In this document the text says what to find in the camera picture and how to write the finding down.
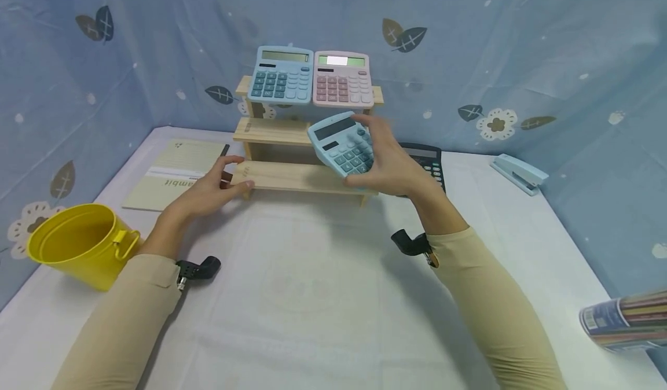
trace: hand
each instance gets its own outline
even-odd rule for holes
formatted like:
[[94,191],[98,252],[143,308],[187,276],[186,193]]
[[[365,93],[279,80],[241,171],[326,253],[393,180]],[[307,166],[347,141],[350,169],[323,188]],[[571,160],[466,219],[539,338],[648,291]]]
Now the hand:
[[373,140],[375,162],[365,174],[347,176],[347,186],[367,187],[410,198],[424,191],[442,194],[438,182],[398,144],[385,119],[362,114],[352,115],[351,118],[368,127]]
[[228,179],[223,176],[229,176],[224,171],[225,166],[229,163],[241,163],[243,160],[244,158],[237,155],[219,157],[211,170],[176,198],[165,212],[177,214],[186,220],[209,215],[233,198],[249,191],[255,186],[253,181],[244,181],[231,187],[226,182],[221,183],[221,180]]

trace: white table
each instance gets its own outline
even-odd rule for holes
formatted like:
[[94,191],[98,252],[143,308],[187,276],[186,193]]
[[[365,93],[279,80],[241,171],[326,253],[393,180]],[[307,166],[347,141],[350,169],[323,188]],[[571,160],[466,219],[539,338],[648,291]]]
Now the white table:
[[[232,141],[171,127],[150,134],[97,200],[144,235],[157,214],[120,203],[173,137]],[[449,197],[527,294],[570,389],[667,389],[643,352],[611,354],[585,336],[579,309],[607,293],[545,198],[527,196],[489,161],[445,153]],[[215,255],[223,266],[181,301],[145,388],[493,388],[446,289],[424,259],[405,257],[390,240],[400,228],[422,232],[409,201],[381,194],[363,209],[357,202],[255,192],[193,226],[188,259]],[[99,298],[40,267],[0,312],[3,389],[48,389]]]

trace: pink calculator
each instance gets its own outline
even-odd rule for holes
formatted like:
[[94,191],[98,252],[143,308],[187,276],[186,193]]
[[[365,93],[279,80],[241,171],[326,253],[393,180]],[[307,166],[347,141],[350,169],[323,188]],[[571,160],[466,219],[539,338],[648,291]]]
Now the pink calculator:
[[373,108],[368,56],[351,51],[316,51],[313,104],[328,108]]

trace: barcode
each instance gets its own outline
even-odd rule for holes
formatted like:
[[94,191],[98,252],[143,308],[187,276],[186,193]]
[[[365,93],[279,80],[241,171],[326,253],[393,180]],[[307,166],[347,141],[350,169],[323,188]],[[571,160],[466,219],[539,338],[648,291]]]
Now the barcode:
[[598,324],[595,323],[595,317],[593,316],[593,310],[584,311],[584,323],[585,327],[588,329],[597,329]]

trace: book cover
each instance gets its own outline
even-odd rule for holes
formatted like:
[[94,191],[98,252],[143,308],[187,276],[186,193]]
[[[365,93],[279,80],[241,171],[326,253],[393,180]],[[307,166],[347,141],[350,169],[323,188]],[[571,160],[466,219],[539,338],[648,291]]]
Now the book cover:
[[172,139],[123,202],[123,207],[162,211],[206,174],[228,144]]

